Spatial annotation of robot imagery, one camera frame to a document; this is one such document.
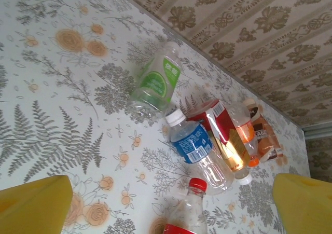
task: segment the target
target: food wrapper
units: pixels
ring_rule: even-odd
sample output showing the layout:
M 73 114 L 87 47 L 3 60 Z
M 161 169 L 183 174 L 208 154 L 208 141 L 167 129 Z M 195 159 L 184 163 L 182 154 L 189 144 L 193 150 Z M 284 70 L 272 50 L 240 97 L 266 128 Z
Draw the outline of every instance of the food wrapper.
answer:
M 283 152 L 274 130 L 261 114 L 260 107 L 258 107 L 255 100 L 249 98 L 243 103 L 250 111 L 251 121 L 258 140 L 260 161 L 264 162 L 277 157 L 282 157 Z

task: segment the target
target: blue label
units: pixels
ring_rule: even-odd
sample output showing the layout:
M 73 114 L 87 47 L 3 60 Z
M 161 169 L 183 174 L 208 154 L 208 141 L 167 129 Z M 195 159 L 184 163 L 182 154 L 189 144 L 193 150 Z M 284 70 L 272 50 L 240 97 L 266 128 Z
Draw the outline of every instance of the blue label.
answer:
M 212 149 L 212 142 L 203 125 L 198 125 L 189 136 L 173 142 L 178 153 L 192 164 L 207 156 Z

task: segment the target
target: empty plastic bottle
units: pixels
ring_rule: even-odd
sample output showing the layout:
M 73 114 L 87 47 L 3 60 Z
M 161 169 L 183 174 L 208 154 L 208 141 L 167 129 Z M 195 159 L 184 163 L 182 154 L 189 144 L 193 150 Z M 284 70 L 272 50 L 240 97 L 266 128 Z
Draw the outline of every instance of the empty plastic bottle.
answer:
M 140 117 L 157 120 L 165 115 L 180 76 L 179 46 L 167 42 L 145 65 L 128 108 Z
M 208 226 L 203 214 L 203 196 L 206 182 L 192 178 L 187 197 L 171 213 L 163 234 L 207 234 Z
M 203 125 L 186 121 L 180 109 L 166 116 L 171 126 L 171 143 L 189 164 L 192 176 L 207 182 L 208 195 L 216 195 L 229 188 L 234 175 L 224 160 L 217 155 Z
M 259 165 L 258 142 L 249 110 L 243 103 L 236 102 L 227 107 L 227 112 L 250 155 L 248 166 L 255 167 Z

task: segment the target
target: yellow object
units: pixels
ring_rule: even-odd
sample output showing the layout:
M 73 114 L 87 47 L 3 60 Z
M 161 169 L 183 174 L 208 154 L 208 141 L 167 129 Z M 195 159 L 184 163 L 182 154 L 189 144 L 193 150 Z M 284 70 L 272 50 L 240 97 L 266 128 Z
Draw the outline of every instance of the yellow object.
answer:
M 332 233 L 331 183 L 281 173 L 273 197 L 287 234 Z
M 0 233 L 59 234 L 72 196 L 65 175 L 0 191 Z

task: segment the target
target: table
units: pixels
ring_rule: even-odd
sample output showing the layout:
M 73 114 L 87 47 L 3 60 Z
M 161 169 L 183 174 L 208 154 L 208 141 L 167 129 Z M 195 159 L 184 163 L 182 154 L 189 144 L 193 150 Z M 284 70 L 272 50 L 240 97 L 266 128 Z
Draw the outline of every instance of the table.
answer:
M 271 189 L 277 173 L 309 176 L 301 129 L 127 0 L 1 1 L 0 189 L 66 174 L 62 234 L 162 233 L 189 175 L 164 120 L 132 116 L 126 100 L 140 67 L 175 41 L 184 65 L 172 102 L 186 113 L 254 97 L 285 151 L 250 185 L 204 197 L 209 233 L 284 233 Z

